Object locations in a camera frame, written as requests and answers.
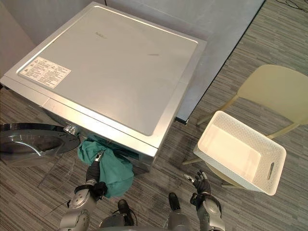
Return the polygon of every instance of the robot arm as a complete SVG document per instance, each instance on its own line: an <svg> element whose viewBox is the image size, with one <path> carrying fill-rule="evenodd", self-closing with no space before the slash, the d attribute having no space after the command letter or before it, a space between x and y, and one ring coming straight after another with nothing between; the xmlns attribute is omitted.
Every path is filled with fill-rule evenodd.
<svg viewBox="0 0 308 231"><path fill-rule="evenodd" d="M193 183L198 192L192 195L190 202L196 206L200 231L225 231L225 223L221 219L221 205L211 195L211 186L206 174L200 170L195 179L186 174L184 177Z"/></svg>
<svg viewBox="0 0 308 231"><path fill-rule="evenodd" d="M69 210L60 222L61 231L86 231L90 222L90 214L96 202L106 193L104 182L99 182L100 160L103 152L98 152L87 171L86 183L75 188L75 195L69 202Z"/></svg>

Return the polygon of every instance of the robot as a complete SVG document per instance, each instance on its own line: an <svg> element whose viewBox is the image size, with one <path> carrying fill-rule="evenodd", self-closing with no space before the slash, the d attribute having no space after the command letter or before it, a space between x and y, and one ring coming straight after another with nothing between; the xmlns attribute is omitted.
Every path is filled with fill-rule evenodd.
<svg viewBox="0 0 308 231"><path fill-rule="evenodd" d="M68 203L69 209L60 222L61 231L86 231L88 229L91 212L95 209L97 201L102 199L108 190L104 182L99 182L99 163L102 156L103 151L97 153L95 160L87 170L86 183L75 188L75 195ZM225 224L221 219L221 205L211 195L211 187L206 174L200 170L195 178L186 174L184 177L197 189L197 193L192 194L190 203L196 206L200 231L225 231ZM168 230L190 231L189 220L181 212L175 193L169 194L169 204L172 211L168 217ZM96 231L166 231L166 229L157 227L134 226L132 218L134 213L125 200L118 202L117 212L104 219Z"/></svg>

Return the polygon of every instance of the chair backrest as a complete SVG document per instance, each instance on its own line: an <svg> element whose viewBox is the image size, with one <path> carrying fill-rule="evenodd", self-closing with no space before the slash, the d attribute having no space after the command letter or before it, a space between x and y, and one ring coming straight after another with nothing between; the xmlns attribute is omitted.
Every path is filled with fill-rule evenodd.
<svg viewBox="0 0 308 231"><path fill-rule="evenodd" d="M266 106L297 124L308 124L308 77L289 68L262 65L238 96Z"/></svg>

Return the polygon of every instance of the beige chair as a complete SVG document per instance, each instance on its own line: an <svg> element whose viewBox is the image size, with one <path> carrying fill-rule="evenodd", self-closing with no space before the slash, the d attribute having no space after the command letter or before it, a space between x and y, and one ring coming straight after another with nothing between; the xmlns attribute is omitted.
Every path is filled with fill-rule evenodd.
<svg viewBox="0 0 308 231"><path fill-rule="evenodd" d="M263 65L255 70L236 95L223 105L223 111L238 98L244 98L288 118L293 123L267 137L281 136L299 125L308 124L308 77L292 69ZM197 125L210 119L215 112L203 117Z"/></svg>

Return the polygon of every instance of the basket handle hole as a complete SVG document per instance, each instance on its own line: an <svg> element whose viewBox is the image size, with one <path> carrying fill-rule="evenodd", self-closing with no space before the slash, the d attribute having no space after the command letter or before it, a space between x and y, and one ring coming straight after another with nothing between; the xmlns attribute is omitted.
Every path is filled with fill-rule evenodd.
<svg viewBox="0 0 308 231"><path fill-rule="evenodd" d="M270 179L271 174L272 174L272 172L273 172L273 168L274 168L274 162L272 162L271 165L270 165L267 180Z"/></svg>

